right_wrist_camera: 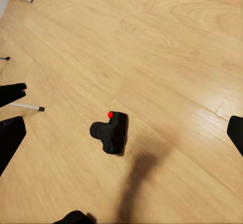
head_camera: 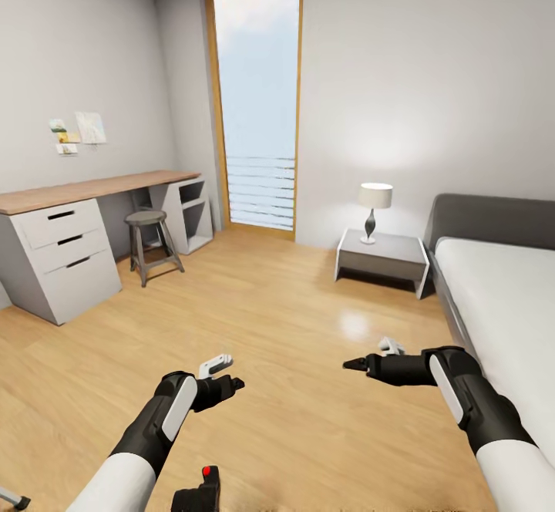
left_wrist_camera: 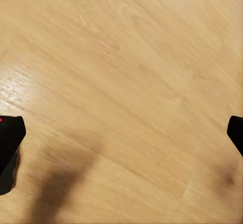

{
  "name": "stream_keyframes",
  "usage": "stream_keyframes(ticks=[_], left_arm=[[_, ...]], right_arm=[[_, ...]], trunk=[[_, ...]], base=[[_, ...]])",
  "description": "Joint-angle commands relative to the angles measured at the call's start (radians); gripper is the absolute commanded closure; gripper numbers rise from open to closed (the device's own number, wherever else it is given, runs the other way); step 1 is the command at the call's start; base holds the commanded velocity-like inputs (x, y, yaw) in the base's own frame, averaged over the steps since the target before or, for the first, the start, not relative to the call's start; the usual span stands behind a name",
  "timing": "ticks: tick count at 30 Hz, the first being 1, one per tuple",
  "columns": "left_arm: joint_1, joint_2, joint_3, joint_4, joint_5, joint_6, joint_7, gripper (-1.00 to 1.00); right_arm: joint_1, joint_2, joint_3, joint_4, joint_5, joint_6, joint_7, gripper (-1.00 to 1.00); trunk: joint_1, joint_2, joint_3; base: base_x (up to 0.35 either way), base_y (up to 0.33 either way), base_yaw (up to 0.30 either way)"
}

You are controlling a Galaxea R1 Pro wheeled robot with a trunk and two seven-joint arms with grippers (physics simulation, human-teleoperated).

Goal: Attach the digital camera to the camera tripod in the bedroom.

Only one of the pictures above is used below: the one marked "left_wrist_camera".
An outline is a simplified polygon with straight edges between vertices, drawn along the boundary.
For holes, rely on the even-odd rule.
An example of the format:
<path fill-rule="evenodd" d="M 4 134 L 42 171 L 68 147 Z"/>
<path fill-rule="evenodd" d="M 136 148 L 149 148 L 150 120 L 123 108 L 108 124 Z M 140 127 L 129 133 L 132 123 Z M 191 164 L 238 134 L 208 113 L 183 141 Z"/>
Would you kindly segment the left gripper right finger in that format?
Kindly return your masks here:
<path fill-rule="evenodd" d="M 243 117 L 231 116 L 227 134 L 243 156 Z"/>

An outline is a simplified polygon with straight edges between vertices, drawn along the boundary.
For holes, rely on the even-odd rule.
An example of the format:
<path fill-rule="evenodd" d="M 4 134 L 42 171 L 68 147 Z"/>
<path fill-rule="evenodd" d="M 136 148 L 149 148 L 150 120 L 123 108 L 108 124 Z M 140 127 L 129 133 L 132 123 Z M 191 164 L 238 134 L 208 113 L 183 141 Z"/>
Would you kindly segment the digital camera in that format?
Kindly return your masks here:
<path fill-rule="evenodd" d="M 0 120 L 6 120 L 12 116 L 0 115 Z M 12 159 L 0 176 L 0 195 L 9 193 L 14 183 L 14 172 L 16 168 L 17 151 L 14 153 Z"/>

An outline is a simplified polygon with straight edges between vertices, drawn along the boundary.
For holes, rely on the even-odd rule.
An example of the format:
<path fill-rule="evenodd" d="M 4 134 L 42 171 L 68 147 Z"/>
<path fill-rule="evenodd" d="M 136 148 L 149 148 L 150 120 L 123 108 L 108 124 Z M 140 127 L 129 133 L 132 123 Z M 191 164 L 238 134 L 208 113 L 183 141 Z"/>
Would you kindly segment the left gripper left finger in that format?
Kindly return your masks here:
<path fill-rule="evenodd" d="M 22 116 L 0 120 L 0 176 L 26 135 Z"/>

